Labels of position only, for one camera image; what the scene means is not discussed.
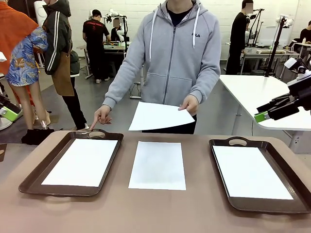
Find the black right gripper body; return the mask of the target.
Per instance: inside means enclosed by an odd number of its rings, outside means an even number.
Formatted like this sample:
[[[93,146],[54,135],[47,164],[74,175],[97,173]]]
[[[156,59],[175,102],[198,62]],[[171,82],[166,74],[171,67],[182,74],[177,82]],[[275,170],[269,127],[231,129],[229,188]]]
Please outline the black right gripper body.
[[[311,78],[292,80],[288,82],[290,95],[294,97],[294,104],[303,107],[306,111],[311,109]]]

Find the person's left hand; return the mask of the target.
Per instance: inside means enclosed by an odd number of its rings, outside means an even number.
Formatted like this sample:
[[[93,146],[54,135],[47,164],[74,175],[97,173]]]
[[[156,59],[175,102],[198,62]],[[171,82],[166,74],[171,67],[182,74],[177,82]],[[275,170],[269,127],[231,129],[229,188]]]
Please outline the person's left hand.
[[[187,95],[183,101],[183,103],[178,108],[179,111],[187,110],[191,116],[197,114],[199,107],[198,99],[193,95]]]

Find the person's right hand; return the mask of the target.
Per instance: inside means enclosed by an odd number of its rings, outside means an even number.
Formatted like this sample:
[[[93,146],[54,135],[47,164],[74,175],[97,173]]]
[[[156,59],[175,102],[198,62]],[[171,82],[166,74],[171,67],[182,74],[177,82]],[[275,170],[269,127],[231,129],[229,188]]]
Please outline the person's right hand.
[[[94,113],[94,120],[89,128],[90,131],[92,131],[96,124],[99,122],[101,124],[111,124],[112,118],[109,116],[109,113],[111,112],[111,108],[107,105],[102,105],[95,113]]]

